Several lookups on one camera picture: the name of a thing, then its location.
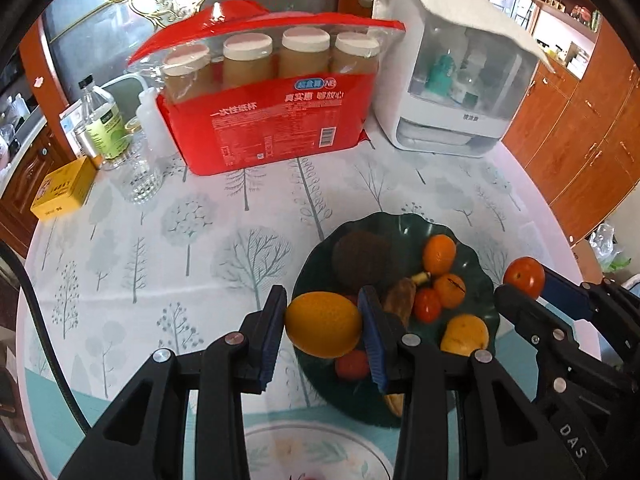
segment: dark green plate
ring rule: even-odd
[[[452,238],[456,243],[456,259],[451,272],[465,282],[465,300],[456,309],[443,310],[434,323],[421,323],[412,317],[409,330],[420,335],[423,341],[439,346],[449,319],[462,313],[473,314],[486,323],[490,336],[489,350],[494,352],[500,316],[494,307],[494,284],[482,271],[476,252],[460,243],[448,227],[432,224],[415,214],[373,213],[361,220],[342,224],[309,254],[293,289],[294,298],[315,290],[345,293],[334,275],[332,252],[337,241],[353,231],[368,231],[390,243],[388,272],[379,283],[373,284],[381,298],[401,278],[422,271],[422,248],[428,238],[437,234]],[[308,380],[328,403],[366,424],[399,427],[400,419],[389,411],[370,378],[357,383],[342,381],[335,375],[332,360],[312,357],[297,349],[296,355]]]

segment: white appliance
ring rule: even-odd
[[[385,56],[373,111],[396,148],[482,156],[506,133],[538,61],[536,41],[488,0],[374,0],[404,22]]]

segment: yellow box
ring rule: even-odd
[[[36,193],[31,212],[40,220],[80,209],[92,184],[96,169],[86,156],[49,173]]]

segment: red plastic package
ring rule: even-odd
[[[130,70],[164,85],[158,105],[191,171],[210,175],[351,148],[400,22],[216,3],[154,34]]]

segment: white jar lid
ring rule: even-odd
[[[253,61],[267,57],[273,51],[273,40],[266,34],[246,32],[225,40],[223,55],[234,61]]]
[[[317,27],[292,27],[282,35],[282,46],[296,52],[324,52],[330,41],[329,33]]]
[[[162,72],[168,76],[187,75],[207,66],[210,61],[211,54],[206,45],[181,45],[164,58]]]
[[[345,54],[358,57],[374,57],[380,53],[378,40],[361,32],[341,32],[335,38],[335,47]]]

